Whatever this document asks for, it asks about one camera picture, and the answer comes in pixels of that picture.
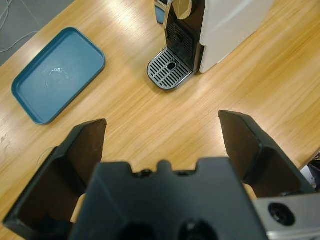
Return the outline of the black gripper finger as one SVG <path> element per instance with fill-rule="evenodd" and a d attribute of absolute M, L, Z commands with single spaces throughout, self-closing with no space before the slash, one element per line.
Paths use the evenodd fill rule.
<path fill-rule="evenodd" d="M 244 184 L 257 198 L 314 194 L 316 191 L 280 148 L 249 115 L 220 110 L 226 152 Z"/>
<path fill-rule="evenodd" d="M 25 240 L 66 240 L 79 198 L 102 160 L 106 119 L 75 126 L 36 171 L 3 225 Z"/>

